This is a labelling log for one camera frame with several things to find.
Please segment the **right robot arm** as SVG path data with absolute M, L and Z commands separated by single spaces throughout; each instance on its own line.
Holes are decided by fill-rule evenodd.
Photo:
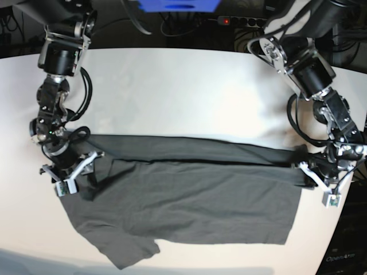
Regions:
M 52 162 L 42 166 L 40 172 L 51 176 L 58 196 L 75 194 L 78 192 L 76 178 L 92 173 L 93 161 L 101 156 L 96 151 L 79 154 L 73 148 L 78 133 L 90 134 L 87 127 L 72 133 L 65 128 L 68 122 L 84 114 L 91 99 L 91 79 L 81 62 L 91 44 L 97 11 L 91 1 L 15 1 L 14 6 L 45 29 L 38 67 L 46 77 L 37 91 L 37 117 L 29 125 L 31 137 Z M 81 109 L 74 112 L 64 103 L 69 93 L 67 77 L 78 73 L 85 80 L 86 98 Z

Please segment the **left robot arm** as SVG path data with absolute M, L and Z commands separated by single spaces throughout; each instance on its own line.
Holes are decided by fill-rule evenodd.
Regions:
M 287 116 L 296 133 L 321 149 L 313 158 L 299 163 L 305 174 L 328 194 L 341 191 L 348 175 L 366 160 L 366 142 L 350 115 L 348 102 L 332 87 L 336 76 L 322 57 L 315 40 L 324 36 L 361 1 L 281 1 L 265 23 L 263 34 L 250 40 L 259 44 L 261 59 L 273 67 L 294 94 L 287 104 Z M 302 132 L 296 120 L 297 101 L 313 102 L 315 119 L 326 126 L 327 139 Z

